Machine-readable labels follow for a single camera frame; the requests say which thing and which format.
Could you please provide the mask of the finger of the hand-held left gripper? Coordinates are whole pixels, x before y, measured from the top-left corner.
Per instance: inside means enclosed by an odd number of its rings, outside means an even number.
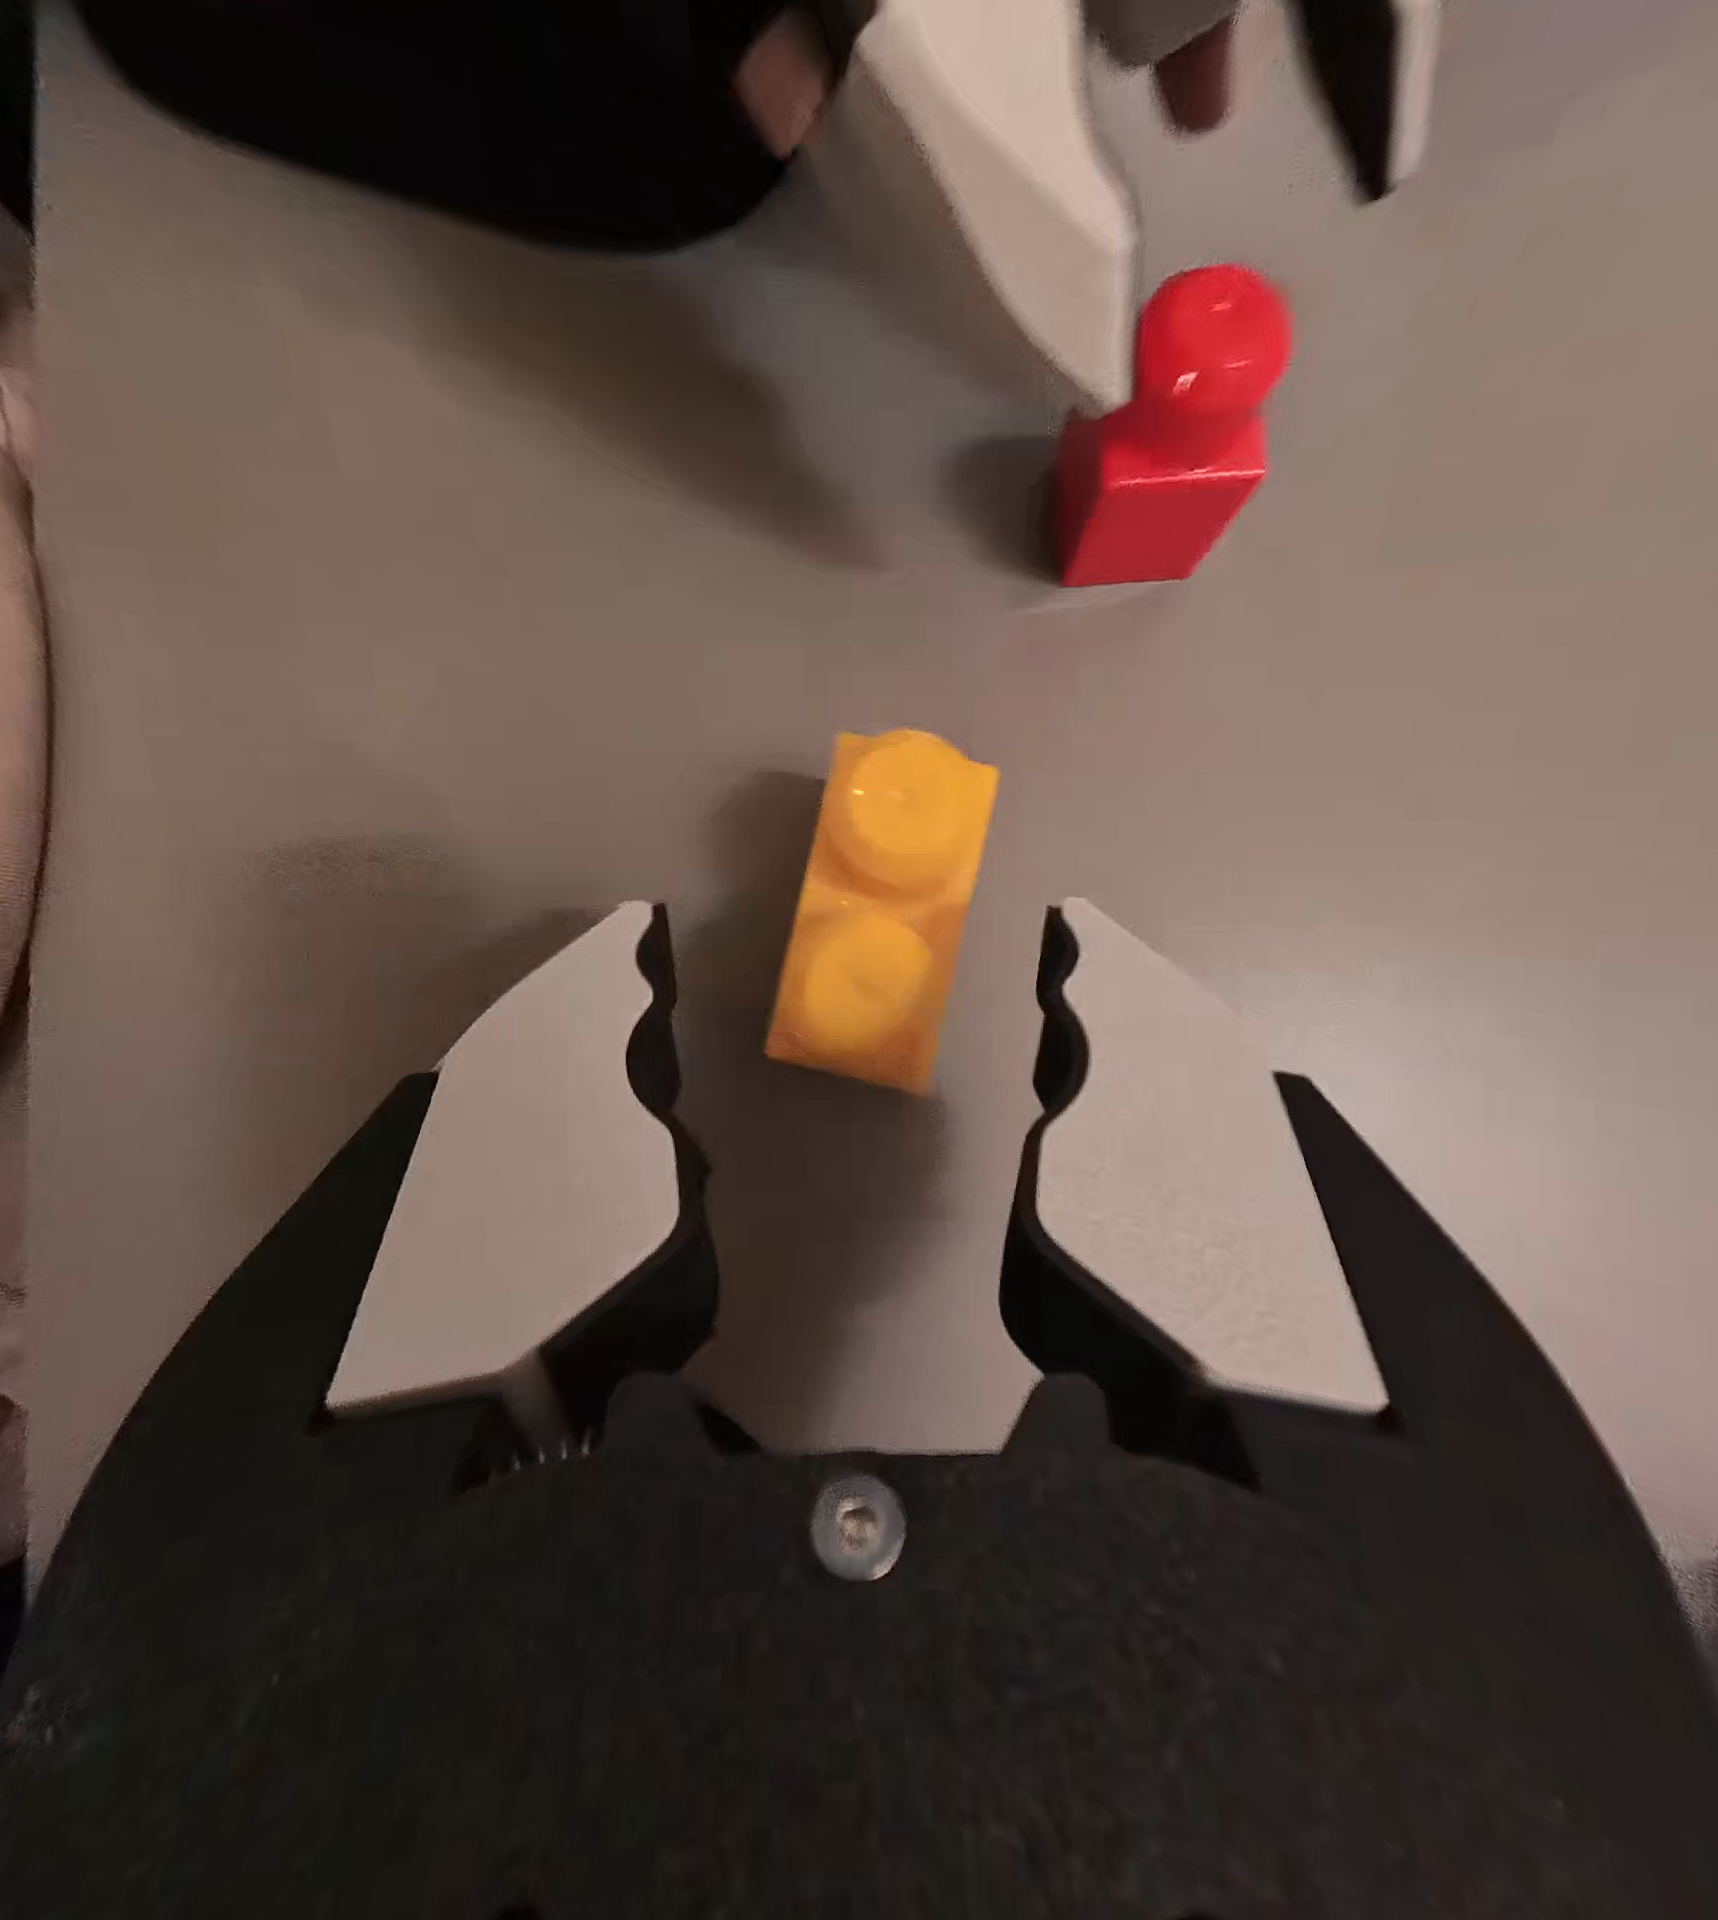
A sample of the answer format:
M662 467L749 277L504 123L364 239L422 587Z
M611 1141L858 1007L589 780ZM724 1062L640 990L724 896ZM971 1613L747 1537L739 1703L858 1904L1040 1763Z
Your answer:
M1131 392L1139 227L1080 5L830 5L826 208L864 285L1006 397Z
M1291 23L1354 193L1386 196L1425 154L1440 5L1291 3Z

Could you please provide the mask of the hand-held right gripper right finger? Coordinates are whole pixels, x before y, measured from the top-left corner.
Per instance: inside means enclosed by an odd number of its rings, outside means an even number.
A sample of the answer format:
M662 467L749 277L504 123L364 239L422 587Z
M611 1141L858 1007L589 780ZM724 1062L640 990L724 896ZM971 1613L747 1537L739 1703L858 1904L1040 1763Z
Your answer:
M1003 1329L1116 1417L1188 1388L1372 1418L1392 1394L1285 1096L1241 1020L1085 897L1038 951L1038 1120Z

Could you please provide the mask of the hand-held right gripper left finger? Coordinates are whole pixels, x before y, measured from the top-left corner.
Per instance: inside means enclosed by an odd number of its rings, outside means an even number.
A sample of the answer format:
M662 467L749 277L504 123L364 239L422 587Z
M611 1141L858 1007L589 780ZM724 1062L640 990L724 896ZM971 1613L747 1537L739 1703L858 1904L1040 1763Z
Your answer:
M581 1452L632 1375L713 1334L708 1168L679 1121L666 908L628 899L498 994L434 1070L323 1392L334 1417L496 1400Z

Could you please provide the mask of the red single-stud toy block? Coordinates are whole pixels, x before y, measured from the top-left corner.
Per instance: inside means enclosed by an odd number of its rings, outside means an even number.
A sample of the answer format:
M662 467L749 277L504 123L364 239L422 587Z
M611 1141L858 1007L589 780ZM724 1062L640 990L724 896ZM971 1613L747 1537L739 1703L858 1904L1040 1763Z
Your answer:
M1241 263L1154 289L1131 394L1063 423L1052 538L1063 587L1181 582L1267 479L1267 403L1291 358L1277 287Z

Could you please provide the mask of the yellow two-stud toy block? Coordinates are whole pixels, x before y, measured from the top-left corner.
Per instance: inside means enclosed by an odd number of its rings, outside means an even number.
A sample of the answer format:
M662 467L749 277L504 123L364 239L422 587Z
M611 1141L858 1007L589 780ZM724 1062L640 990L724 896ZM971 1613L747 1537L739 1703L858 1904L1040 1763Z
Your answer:
M928 1094L998 772L935 731L836 737L766 1057Z

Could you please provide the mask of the person's left hand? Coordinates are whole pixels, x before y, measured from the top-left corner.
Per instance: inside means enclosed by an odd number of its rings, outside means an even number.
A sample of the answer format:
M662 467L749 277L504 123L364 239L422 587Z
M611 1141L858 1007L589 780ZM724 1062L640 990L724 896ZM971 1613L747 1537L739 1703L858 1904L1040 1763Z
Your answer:
M775 156L794 154L842 75L851 5L764 5L766 16L731 72L731 96ZM1212 131L1230 113L1238 16L1149 68L1164 123L1181 136Z

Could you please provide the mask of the black pad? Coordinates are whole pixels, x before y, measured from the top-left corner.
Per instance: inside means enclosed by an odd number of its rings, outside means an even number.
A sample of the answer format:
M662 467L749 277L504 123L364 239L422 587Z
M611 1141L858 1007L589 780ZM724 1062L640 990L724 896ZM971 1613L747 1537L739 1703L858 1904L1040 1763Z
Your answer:
M185 126L586 254L742 221L787 156L731 96L775 3L82 3L111 69Z

